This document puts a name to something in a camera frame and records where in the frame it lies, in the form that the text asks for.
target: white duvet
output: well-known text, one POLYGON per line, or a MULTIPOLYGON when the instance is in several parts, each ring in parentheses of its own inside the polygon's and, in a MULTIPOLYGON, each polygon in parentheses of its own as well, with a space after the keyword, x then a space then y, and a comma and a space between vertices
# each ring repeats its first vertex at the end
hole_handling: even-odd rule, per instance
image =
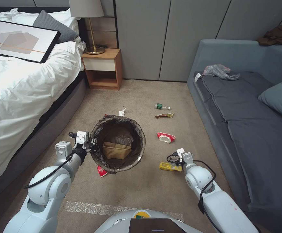
POLYGON ((43 64, 0 57, 0 175, 52 103, 81 71, 83 46, 65 42, 43 64))

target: sofa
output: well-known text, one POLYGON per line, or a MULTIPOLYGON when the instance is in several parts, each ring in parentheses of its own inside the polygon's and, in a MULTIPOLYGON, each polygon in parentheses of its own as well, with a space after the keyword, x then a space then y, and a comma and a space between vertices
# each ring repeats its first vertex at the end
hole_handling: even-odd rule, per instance
POLYGON ((235 201, 251 221, 282 232, 282 115, 258 99, 282 82, 282 45, 201 40, 187 81, 235 201), (235 81, 202 76, 222 64, 235 81))

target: lamp shade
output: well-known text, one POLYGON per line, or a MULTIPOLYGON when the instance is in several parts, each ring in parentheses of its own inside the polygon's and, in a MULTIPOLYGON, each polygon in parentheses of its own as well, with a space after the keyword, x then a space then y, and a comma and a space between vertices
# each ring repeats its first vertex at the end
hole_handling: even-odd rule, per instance
POLYGON ((69 0, 72 17, 102 17, 103 10, 100 0, 69 0))

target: red wrapper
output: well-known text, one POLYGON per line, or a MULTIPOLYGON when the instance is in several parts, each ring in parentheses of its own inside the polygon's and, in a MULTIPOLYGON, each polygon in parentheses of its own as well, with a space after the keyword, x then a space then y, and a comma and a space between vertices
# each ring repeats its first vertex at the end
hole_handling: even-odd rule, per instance
POLYGON ((157 137, 160 141, 163 141, 166 143, 171 143, 176 139, 175 136, 171 134, 162 133, 162 132, 157 132, 157 137))
POLYGON ((99 175, 100 175, 100 177, 104 177, 106 174, 108 174, 102 167, 100 167, 99 165, 98 165, 98 167, 97 167, 97 170, 98 170, 98 173, 99 173, 99 175))

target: black cable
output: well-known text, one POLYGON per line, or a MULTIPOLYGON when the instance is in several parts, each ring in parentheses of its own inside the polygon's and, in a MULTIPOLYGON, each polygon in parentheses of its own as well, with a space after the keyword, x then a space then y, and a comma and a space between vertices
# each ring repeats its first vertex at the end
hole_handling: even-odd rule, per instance
POLYGON ((44 180, 46 180, 47 178, 49 178, 51 175, 53 175, 56 171, 58 171, 61 167, 63 167, 67 162, 69 162, 72 159, 72 155, 70 155, 70 157, 64 161, 60 166, 58 166, 54 171, 52 171, 51 173, 49 173, 47 176, 45 176, 43 179, 35 182, 34 184, 31 185, 26 185, 24 187, 24 189, 28 189, 28 188, 32 188, 33 186, 36 186, 37 184, 43 182, 44 180))
MULTIPOLYGON (((184 161, 180 162, 180 157, 178 159, 175 159, 175 158, 171 158, 171 157, 179 157, 178 153, 177 152, 174 152, 173 154, 167 156, 167 161, 170 162, 170 163, 174 163, 176 164, 177 166, 178 165, 183 165, 185 164, 184 161)), ((201 161, 201 160, 193 160, 193 162, 200 162, 200 163, 203 163, 204 165, 206 165, 207 168, 209 168, 209 170, 214 174, 213 178, 206 184, 206 186, 202 189, 202 191, 200 192, 200 195, 199 195, 199 203, 198 203, 198 207, 199 207, 199 210, 203 213, 203 214, 206 214, 207 218, 209 219, 209 221, 211 222, 211 224, 214 226, 214 228, 219 232, 219 233, 223 233, 217 226, 216 224, 212 221, 212 219, 209 217, 207 211, 205 210, 205 206, 203 204, 203 198, 202 198, 202 194, 204 193, 204 191, 206 190, 206 188, 212 184, 212 182, 214 181, 214 179, 216 178, 216 173, 208 166, 208 164, 206 164, 204 161, 201 161)))

